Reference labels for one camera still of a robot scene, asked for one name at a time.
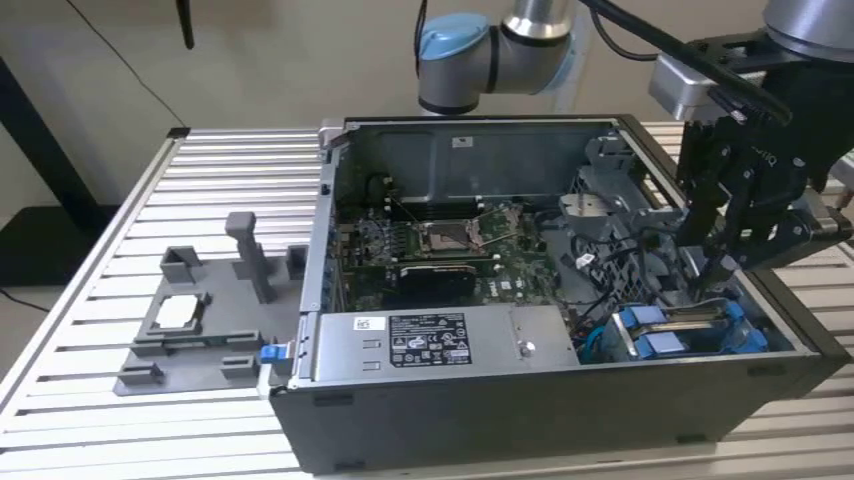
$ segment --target black cable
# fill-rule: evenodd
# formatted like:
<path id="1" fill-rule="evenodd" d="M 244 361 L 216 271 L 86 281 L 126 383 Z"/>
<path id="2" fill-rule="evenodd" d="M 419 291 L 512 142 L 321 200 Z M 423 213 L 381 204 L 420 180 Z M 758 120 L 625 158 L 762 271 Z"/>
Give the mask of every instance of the black cable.
<path id="1" fill-rule="evenodd" d="M 596 32 L 599 32 L 601 41 L 604 41 L 604 44 L 608 46 L 608 48 L 613 50 L 613 53 L 616 53 L 624 59 L 632 60 L 635 62 L 654 62 L 658 59 L 658 53 L 633 53 L 616 44 L 613 38 L 611 38 L 611 35 L 608 35 L 608 32 L 604 29 L 604 25 L 601 25 L 599 14 L 592 8 L 589 9 L 589 18 L 592 19 L 592 26 L 595 27 Z"/>
<path id="2" fill-rule="evenodd" d="M 73 8 L 74 12 L 77 12 L 77 15 L 80 16 L 80 18 L 82 19 L 82 21 L 85 22 L 85 24 L 89 26 L 89 29 L 92 30 L 92 32 L 94 32 L 94 35 L 97 35 L 97 37 L 102 40 L 104 44 L 106 45 L 106 47 L 109 47 L 109 49 L 112 50 L 112 53 L 116 54 L 116 57 L 118 57 L 118 60 L 121 60 L 121 63 L 124 63 L 124 66 L 128 67 L 128 70 L 130 71 L 130 73 L 133 74 L 133 77 L 136 77 L 136 81 L 138 82 L 138 84 L 142 86 L 142 88 L 148 91 L 148 93 L 150 93 L 150 96 L 154 97 L 154 99 L 157 100 L 157 102 L 160 102 L 160 105 L 162 105 L 162 107 L 169 111 L 169 113 L 172 114 L 172 116 L 174 117 L 174 120 L 177 120 L 177 123 L 181 125 L 181 127 L 185 127 L 186 124 L 184 123 L 184 121 L 181 120 L 181 117 L 177 116 L 177 114 L 174 113 L 174 111 L 172 110 L 172 108 L 169 107 L 169 105 L 165 103 L 165 101 L 162 100 L 162 98 L 160 98 L 160 96 L 154 93 L 154 91 L 148 87 L 148 85 L 145 84 L 142 77 L 138 76 L 138 73 L 136 73 L 136 70 L 133 69 L 133 67 L 130 66 L 130 64 L 128 63 L 128 61 L 124 59 L 124 57 L 121 56 L 121 54 L 118 53 L 118 50 L 116 50 L 116 47 L 112 46 L 112 43 L 109 43 L 109 40 L 106 40 L 106 38 L 104 37 L 104 35 L 101 35 L 101 32 L 97 31 L 97 28 L 94 28 L 94 25 L 92 25 L 92 22 L 89 22 L 89 19 L 86 18 L 86 16 L 82 14 L 82 12 L 80 11 L 80 9 L 77 8 L 77 6 L 73 4 L 73 2 L 70 0 L 65 0 L 65 3 L 70 6 L 70 8 Z"/>
<path id="3" fill-rule="evenodd" d="M 48 310 L 48 309 L 46 309 L 46 308 L 44 308 L 44 307 L 40 307 L 40 306 L 38 306 L 38 305 L 36 305 L 34 303 L 29 303 L 29 302 L 25 302 L 24 300 L 20 300 L 20 299 L 14 298 L 14 297 L 9 294 L 9 292 L 6 292 L 6 291 L 5 291 L 5 289 L 2 289 L 2 288 L 0 288 L 0 295 L 2 295 L 2 296 L 4 296 L 5 298 L 8 298 L 12 302 L 14 302 L 14 303 L 17 303 L 17 304 L 20 304 L 20 305 L 24 305 L 24 306 L 26 306 L 26 307 L 29 307 L 29 308 L 34 308 L 36 310 L 40 310 L 40 311 L 42 311 L 44 313 L 49 313 L 49 312 L 50 312 L 50 310 Z"/>
<path id="4" fill-rule="evenodd" d="M 584 313 L 581 313 L 579 315 L 580 318 L 587 317 L 587 315 L 589 315 L 589 312 L 592 312 L 595 310 L 595 308 L 601 305 L 601 302 L 604 302 L 608 297 L 611 296 L 611 294 L 613 293 L 612 290 L 608 290 L 607 292 L 604 292 L 604 295 L 601 295 L 595 302 L 592 302 L 592 304 L 589 305 L 589 307 L 587 307 L 587 310 L 584 310 Z"/>
<path id="5" fill-rule="evenodd" d="M 415 54 L 415 76 L 421 69 L 421 34 L 424 33 L 424 22 L 427 20 L 427 0 L 421 0 L 417 7 L 417 17 L 415 17 L 415 34 L 412 38 L 412 53 Z"/>
<path id="6" fill-rule="evenodd" d="M 662 53 L 670 55 L 688 68 L 696 70 L 698 73 L 720 85 L 730 95 L 754 108 L 763 110 L 783 125 L 791 122 L 791 110 L 788 110 L 786 104 L 716 62 L 708 61 L 695 47 L 684 44 L 678 38 L 613 5 L 608 0 L 579 1 L 613 22 L 615 25 L 645 40 Z"/>

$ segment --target metal slotted tabletop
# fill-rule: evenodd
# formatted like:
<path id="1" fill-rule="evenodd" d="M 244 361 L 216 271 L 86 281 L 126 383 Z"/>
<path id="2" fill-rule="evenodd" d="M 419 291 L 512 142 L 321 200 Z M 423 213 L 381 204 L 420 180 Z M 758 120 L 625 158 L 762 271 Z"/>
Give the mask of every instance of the metal slotted tabletop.
<path id="1" fill-rule="evenodd" d="M 680 125 L 647 124 L 647 129 L 675 157 Z M 255 389 L 117 397 L 112 386 L 160 282 L 157 262 L 166 246 L 193 245 L 202 258 L 236 257 L 222 233 L 235 210 L 256 213 L 257 239 L 268 253 L 307 243 L 316 139 L 316 130 L 193 130 L 185 139 L 166 141 L 0 386 L 0 478 L 309 477 L 299 471 Z M 854 353 L 851 248 L 834 247 L 778 274 Z M 405 478 L 852 474 L 854 365 L 847 365 L 806 398 L 763 407 L 714 447 L 441 466 L 409 470 Z M 389 471 L 355 478 L 401 475 Z"/>

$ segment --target power supply label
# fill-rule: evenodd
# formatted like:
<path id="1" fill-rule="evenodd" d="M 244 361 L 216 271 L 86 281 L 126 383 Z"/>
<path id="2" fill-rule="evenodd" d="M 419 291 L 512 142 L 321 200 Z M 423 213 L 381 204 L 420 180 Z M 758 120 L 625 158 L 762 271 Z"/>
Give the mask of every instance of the power supply label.
<path id="1" fill-rule="evenodd" d="M 391 364 L 436 367 L 471 363 L 465 315 L 436 313 L 388 317 Z"/>

